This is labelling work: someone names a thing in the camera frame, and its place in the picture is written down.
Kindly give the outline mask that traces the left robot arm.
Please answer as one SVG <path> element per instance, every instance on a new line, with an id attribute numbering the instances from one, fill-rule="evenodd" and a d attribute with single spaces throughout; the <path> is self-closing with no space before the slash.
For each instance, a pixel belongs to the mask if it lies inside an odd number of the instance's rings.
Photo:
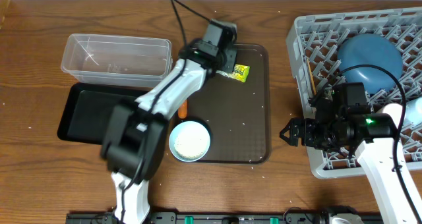
<path id="1" fill-rule="evenodd" d="M 234 68 L 236 40 L 236 24 L 210 20 L 205 35 L 180 49 L 173 70 L 155 88 L 114 106 L 100 156 L 115 185 L 118 223 L 147 218 L 148 183 L 164 156 L 169 120 L 217 71 Z"/>

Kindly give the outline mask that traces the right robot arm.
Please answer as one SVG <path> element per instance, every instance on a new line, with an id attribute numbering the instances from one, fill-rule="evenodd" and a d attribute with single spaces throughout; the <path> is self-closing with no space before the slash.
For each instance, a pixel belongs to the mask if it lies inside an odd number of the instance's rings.
<path id="1" fill-rule="evenodd" d="M 400 115 L 371 113 L 361 82 L 339 84 L 311 101 L 315 117 L 292 118 L 280 138 L 326 152 L 347 148 L 370 182 L 383 222 L 420 223 L 421 196 L 398 139 Z"/>

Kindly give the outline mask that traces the orange carrot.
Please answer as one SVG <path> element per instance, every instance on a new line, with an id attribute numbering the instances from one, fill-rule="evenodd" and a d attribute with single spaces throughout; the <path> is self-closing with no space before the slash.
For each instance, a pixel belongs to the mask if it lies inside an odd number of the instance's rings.
<path id="1" fill-rule="evenodd" d="M 177 111 L 177 115 L 180 119 L 185 119 L 188 114 L 188 101 L 185 100 Z"/>

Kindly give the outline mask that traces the large blue bowl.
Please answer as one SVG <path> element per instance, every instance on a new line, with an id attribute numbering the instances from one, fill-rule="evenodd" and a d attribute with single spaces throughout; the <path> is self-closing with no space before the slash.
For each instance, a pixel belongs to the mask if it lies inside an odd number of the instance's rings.
<path id="1" fill-rule="evenodd" d="M 374 65 L 390 72 L 399 79 L 403 72 L 402 56 L 389 40 L 376 34 L 360 34 L 346 40 L 339 48 L 337 59 L 339 70 L 356 65 Z M 395 82 L 385 73 L 369 68 L 358 68 L 345 72 L 346 82 L 362 82 L 369 94 L 379 90 L 390 91 Z"/>

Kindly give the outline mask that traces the foil snack wrapper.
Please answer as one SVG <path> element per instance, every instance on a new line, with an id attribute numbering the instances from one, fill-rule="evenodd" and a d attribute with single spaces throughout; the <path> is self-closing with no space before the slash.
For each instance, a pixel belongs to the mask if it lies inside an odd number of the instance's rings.
<path id="1" fill-rule="evenodd" d="M 231 78 L 240 82 L 246 82 L 249 75 L 250 66 L 236 64 L 233 68 L 233 72 L 228 73 L 222 70 L 216 72 L 224 77 Z"/>

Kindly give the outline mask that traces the light blue cup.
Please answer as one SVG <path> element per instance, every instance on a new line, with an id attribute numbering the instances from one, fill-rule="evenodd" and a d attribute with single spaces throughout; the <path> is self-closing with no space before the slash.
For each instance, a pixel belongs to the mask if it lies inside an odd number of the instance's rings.
<path id="1" fill-rule="evenodd" d="M 422 121 L 422 97 L 413 99 L 406 104 L 404 125 L 417 126 Z"/>

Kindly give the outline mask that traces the small pink cup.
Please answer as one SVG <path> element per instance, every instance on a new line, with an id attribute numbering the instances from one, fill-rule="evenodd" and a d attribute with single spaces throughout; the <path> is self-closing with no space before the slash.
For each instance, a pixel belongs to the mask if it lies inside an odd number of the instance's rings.
<path id="1" fill-rule="evenodd" d="M 377 113 L 388 114 L 395 121 L 395 123 L 398 123 L 402 114 L 402 105 L 398 103 L 389 103 L 380 108 Z"/>

